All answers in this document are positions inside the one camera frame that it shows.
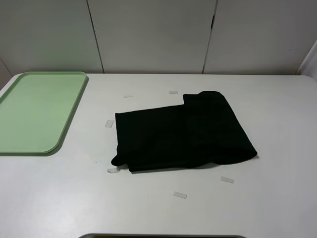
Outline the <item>black short sleeve shirt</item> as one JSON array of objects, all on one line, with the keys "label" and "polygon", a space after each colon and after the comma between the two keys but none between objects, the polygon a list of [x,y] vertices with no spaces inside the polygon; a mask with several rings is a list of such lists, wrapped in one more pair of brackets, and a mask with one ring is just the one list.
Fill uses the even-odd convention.
[{"label": "black short sleeve shirt", "polygon": [[182,105],[115,115],[117,154],[130,172],[231,165],[257,151],[226,98],[216,91],[183,95]]}]

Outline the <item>light green plastic tray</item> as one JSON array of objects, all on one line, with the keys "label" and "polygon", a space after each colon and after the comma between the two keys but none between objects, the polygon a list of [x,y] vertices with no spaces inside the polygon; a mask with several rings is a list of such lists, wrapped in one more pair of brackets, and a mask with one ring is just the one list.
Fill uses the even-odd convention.
[{"label": "light green plastic tray", "polygon": [[0,98],[0,153],[45,155],[61,143],[88,77],[83,72],[27,72]]}]

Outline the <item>clear tape piece front left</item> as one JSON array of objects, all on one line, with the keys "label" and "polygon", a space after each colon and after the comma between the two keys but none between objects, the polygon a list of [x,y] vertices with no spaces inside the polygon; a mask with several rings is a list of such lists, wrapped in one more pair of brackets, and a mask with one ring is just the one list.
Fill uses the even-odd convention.
[{"label": "clear tape piece front left", "polygon": [[120,169],[119,168],[110,168],[110,169],[107,169],[107,172],[110,174],[114,174],[114,173],[120,172]]}]

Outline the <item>clear tape piece front centre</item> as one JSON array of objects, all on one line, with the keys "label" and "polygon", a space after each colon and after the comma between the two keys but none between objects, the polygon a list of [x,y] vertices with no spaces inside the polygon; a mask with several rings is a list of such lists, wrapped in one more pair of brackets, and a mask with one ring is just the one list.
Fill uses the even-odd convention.
[{"label": "clear tape piece front centre", "polygon": [[186,199],[187,198],[187,194],[176,192],[176,191],[173,193],[173,195],[176,196],[176,197],[182,198],[182,199]]}]

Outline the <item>clear tape piece front right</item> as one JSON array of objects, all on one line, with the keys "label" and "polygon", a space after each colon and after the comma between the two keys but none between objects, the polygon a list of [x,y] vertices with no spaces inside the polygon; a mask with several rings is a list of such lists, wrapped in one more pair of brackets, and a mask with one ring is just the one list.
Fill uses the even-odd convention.
[{"label": "clear tape piece front right", "polygon": [[234,183],[233,179],[227,178],[227,177],[224,177],[224,176],[221,176],[220,180],[223,181],[223,182],[227,182],[227,183]]}]

